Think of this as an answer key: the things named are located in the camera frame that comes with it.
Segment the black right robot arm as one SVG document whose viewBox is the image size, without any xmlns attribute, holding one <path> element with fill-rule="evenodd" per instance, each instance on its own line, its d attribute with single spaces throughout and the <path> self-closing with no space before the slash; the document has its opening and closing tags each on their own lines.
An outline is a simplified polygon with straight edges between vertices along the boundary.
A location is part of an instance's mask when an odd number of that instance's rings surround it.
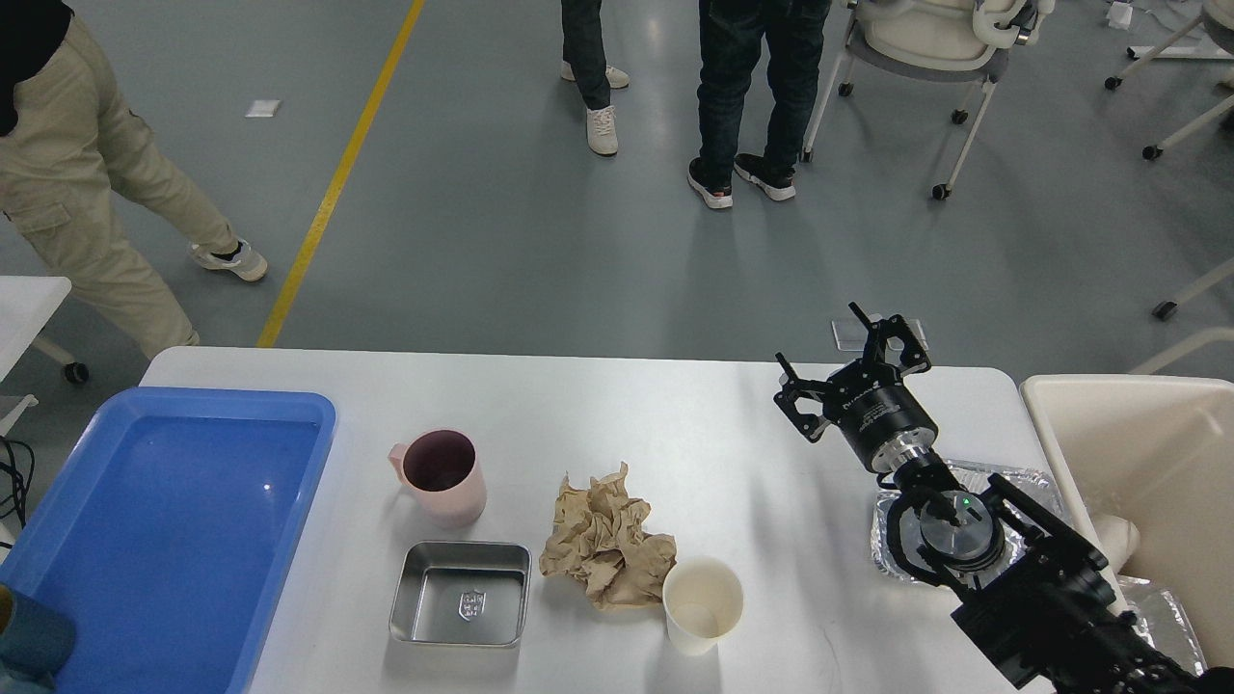
<svg viewBox="0 0 1234 694">
<path fill-rule="evenodd" d="M 1016 688 L 1037 677 L 1059 693 L 1229 693 L 1232 669 L 1186 671 L 1137 636 L 1137 614 L 1112 612 L 1108 558 L 1004 475 L 970 491 L 934 451 L 938 427 L 905 384 L 930 359 L 906 320 L 872 320 L 860 359 L 824 382 L 781 353 L 774 400 L 805 440 L 830 425 L 896 496 L 887 545 L 901 571 L 960 598 L 953 622 Z"/>
</svg>

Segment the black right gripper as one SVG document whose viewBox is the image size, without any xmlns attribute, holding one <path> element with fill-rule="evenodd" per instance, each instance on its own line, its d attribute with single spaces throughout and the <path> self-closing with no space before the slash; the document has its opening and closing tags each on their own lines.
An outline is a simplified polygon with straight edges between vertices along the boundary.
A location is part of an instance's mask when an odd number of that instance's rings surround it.
<svg viewBox="0 0 1234 694">
<path fill-rule="evenodd" d="M 835 424 L 868 470 L 896 470 L 937 440 L 937 424 L 902 378 L 928 372 L 930 358 L 898 312 L 872 320 L 856 303 L 847 306 L 868 330 L 860 359 L 830 374 L 828 382 L 810 382 L 798 378 L 785 354 L 776 352 L 774 357 L 784 368 L 784 378 L 774 403 L 810 443 L 819 442 L 823 432 Z M 887 359 L 892 341 L 900 345 L 898 361 Z M 797 406 L 802 399 L 819 404 L 821 412 L 802 412 Z"/>
</svg>

